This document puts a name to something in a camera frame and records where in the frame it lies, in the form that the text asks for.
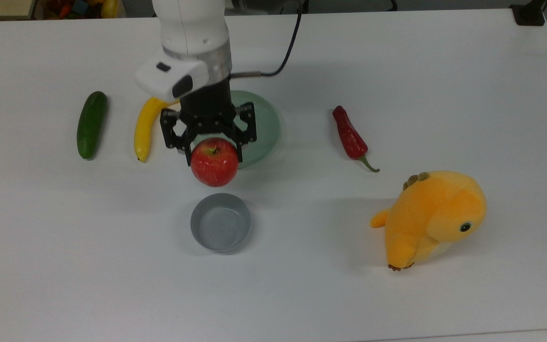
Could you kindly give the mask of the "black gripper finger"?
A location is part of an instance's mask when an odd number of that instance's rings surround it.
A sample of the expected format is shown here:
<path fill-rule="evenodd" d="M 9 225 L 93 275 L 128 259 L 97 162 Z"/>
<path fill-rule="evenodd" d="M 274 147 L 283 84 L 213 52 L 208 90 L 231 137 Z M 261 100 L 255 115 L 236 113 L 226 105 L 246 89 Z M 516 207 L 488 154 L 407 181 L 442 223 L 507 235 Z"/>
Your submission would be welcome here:
<path fill-rule="evenodd" d="M 245 123 L 246 128 L 239 128 L 239 126 L 237 126 L 235 123 L 236 118 L 239 118 L 242 123 Z M 243 162 L 243 146 L 257 140 L 256 114 L 254 103 L 246 102 L 241 106 L 234 106 L 234 117 L 231 119 L 230 125 L 230 134 L 228 134 L 228 137 L 234 142 L 239 162 Z"/>
<path fill-rule="evenodd" d="M 184 132 L 181 135 L 177 135 L 174 130 L 178 122 L 185 124 Z M 185 155 L 187 165 L 191 166 L 193 119 L 189 119 L 188 114 L 182 110 L 164 108 L 160 112 L 160 127 L 167 148 L 180 151 Z"/>

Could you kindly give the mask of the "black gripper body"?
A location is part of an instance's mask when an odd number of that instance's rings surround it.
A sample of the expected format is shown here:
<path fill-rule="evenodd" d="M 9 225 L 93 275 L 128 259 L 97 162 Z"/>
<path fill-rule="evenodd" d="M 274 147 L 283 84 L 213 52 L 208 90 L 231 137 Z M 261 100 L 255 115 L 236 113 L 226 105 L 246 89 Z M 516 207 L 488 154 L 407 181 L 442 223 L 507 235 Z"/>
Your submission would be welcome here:
<path fill-rule="evenodd" d="M 236 108 L 232 103 L 230 78 L 182 96 L 180 105 L 179 119 L 185 124 L 181 138 L 188 139 L 189 132 L 195 130 L 202 134 L 204 128 L 213 127 L 218 121 L 217 133 L 241 139 L 241 130 L 234 124 Z"/>

